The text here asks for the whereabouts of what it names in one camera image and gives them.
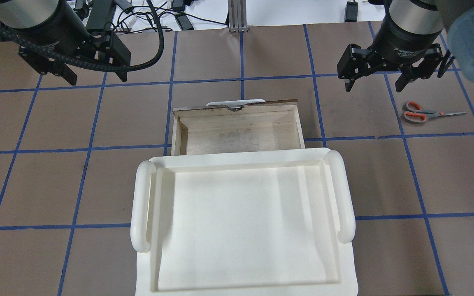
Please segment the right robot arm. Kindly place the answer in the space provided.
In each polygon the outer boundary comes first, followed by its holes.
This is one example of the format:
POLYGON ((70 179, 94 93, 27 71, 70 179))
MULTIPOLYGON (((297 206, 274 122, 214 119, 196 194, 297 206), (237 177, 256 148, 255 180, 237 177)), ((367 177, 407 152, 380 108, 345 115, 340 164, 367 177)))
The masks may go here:
POLYGON ((371 0, 384 8, 380 30, 364 49, 350 44, 337 77, 350 91, 361 77, 401 73, 397 92, 417 79, 442 77, 454 61, 474 83, 474 0, 371 0))

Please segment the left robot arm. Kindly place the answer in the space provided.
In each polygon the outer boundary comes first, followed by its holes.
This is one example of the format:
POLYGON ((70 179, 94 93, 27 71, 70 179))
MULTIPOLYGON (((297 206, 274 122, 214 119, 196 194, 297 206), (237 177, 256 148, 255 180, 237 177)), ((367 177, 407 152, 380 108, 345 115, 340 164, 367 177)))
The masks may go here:
POLYGON ((130 51, 113 32, 116 7, 114 0, 0 0, 0 28, 46 50, 19 47, 37 73, 75 86, 77 75, 53 53, 96 65, 130 65, 130 51))

